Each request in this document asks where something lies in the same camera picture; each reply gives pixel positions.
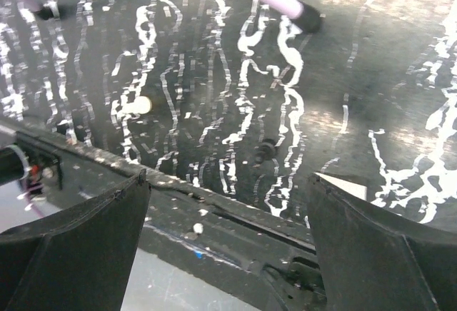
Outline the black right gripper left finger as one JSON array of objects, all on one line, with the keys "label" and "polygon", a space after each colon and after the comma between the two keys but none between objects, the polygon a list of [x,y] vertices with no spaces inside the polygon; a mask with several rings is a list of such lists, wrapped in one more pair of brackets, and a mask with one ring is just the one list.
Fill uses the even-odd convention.
[{"label": "black right gripper left finger", "polygon": [[120,310],[151,186],[114,188],[1,234],[2,310]]}]

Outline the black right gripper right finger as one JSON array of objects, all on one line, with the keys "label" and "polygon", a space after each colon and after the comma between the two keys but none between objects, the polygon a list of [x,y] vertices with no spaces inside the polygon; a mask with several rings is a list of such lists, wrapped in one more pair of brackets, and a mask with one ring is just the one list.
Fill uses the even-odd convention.
[{"label": "black right gripper right finger", "polygon": [[328,310],[455,310],[456,234],[372,205],[313,174],[311,234]]}]

